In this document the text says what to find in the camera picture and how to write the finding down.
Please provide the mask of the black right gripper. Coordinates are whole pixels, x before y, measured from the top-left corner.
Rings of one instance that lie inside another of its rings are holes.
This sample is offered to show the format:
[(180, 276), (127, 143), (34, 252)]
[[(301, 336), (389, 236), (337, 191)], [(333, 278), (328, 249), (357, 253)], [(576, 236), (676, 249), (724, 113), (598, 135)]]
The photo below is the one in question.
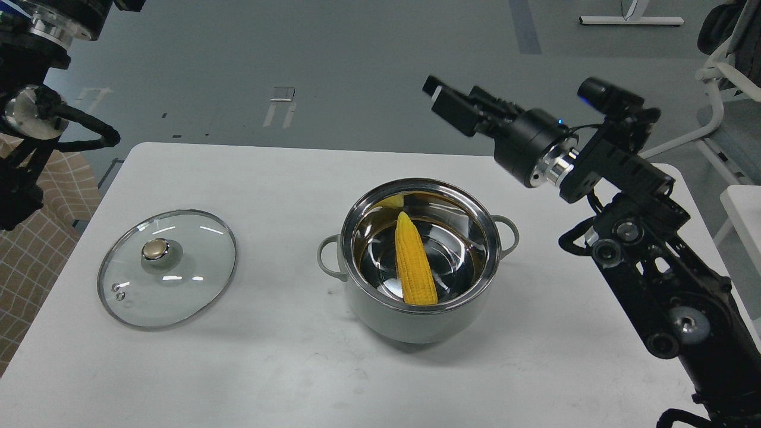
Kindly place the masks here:
[(422, 90), (431, 110), (460, 133), (492, 138), (495, 162), (527, 188), (543, 184), (552, 164), (578, 146), (578, 136), (543, 109), (525, 111), (478, 85), (465, 95), (429, 75)]

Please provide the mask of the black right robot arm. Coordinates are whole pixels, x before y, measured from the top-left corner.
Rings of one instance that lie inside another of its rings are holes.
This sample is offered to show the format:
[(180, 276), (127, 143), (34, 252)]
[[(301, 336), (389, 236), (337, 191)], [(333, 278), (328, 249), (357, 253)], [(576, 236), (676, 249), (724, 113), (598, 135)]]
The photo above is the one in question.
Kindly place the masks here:
[(592, 217), (559, 238), (590, 257), (651, 355), (679, 358), (707, 418), (668, 409), (657, 426), (758, 427), (758, 335), (743, 319), (731, 280), (679, 236), (688, 212), (671, 199), (674, 179), (639, 155), (661, 112), (617, 85), (590, 77), (578, 89), (603, 114), (576, 149), (578, 133), (543, 109), (524, 109), (475, 86), (463, 94), (435, 76), (422, 89), (432, 111), (472, 137), (494, 141), (498, 165), (528, 188), (551, 182), (560, 198), (586, 198)]

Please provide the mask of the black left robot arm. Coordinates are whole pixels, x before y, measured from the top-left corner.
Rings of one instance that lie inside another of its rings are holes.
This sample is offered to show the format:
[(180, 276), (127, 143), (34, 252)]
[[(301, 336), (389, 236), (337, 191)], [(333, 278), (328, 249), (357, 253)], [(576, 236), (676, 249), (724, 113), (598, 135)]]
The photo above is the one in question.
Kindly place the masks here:
[(3, 1), (1, 19), (2, 134), (21, 139), (1, 160), (1, 224), (5, 231), (43, 208), (36, 184), (52, 152), (111, 148), (114, 127), (44, 83), (52, 68), (66, 70), (73, 40), (97, 40), (112, 7), (139, 12), (143, 1)]

